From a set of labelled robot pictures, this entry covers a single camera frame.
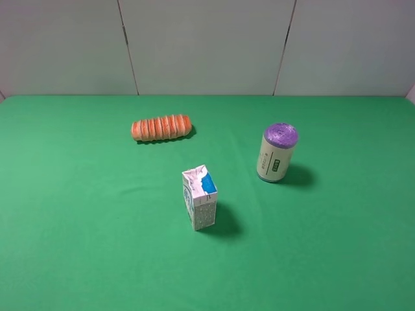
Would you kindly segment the blue white milk carton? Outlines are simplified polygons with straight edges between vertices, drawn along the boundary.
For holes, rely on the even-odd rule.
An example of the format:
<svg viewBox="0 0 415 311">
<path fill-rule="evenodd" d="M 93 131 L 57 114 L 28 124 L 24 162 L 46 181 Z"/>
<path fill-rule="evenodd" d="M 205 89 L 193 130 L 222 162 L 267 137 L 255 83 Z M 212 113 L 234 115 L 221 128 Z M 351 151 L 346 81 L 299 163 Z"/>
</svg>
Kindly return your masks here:
<svg viewBox="0 0 415 311">
<path fill-rule="evenodd" d="M 215 223 L 218 190 L 205 165 L 182 172 L 183 196 L 194 231 Z"/>
</svg>

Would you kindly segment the purple bag roll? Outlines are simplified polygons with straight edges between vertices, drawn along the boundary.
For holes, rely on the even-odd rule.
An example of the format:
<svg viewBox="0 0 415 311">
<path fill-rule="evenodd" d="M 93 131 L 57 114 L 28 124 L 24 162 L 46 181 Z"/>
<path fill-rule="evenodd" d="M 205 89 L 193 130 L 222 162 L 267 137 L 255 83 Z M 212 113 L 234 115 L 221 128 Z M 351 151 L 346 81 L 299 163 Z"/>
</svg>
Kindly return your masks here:
<svg viewBox="0 0 415 311">
<path fill-rule="evenodd" d="M 263 134 L 257 174 L 267 182 L 275 183 L 285 177 L 298 142 L 296 128 L 287 123 L 270 125 Z"/>
</svg>

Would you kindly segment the orange ridged bread loaf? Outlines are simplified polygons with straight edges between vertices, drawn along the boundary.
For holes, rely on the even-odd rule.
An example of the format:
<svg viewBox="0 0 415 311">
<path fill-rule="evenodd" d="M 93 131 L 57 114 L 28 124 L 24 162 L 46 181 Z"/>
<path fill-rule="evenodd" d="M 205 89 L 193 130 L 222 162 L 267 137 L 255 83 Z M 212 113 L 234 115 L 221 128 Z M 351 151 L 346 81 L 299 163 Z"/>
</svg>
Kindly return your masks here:
<svg viewBox="0 0 415 311">
<path fill-rule="evenodd" d="M 193 128 L 187 115 L 166 115 L 135 121 L 131 126 L 133 140 L 139 142 L 173 140 L 188 135 Z"/>
</svg>

